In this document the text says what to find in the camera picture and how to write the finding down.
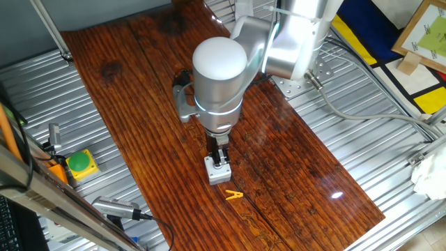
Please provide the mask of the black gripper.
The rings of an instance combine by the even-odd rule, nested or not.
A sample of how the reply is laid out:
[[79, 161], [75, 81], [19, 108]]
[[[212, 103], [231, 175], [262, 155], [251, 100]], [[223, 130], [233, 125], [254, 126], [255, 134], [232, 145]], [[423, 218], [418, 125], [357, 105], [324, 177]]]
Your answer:
[[217, 167], [222, 167], [230, 163], [229, 159], [229, 133], [207, 132], [207, 145], [209, 156]]

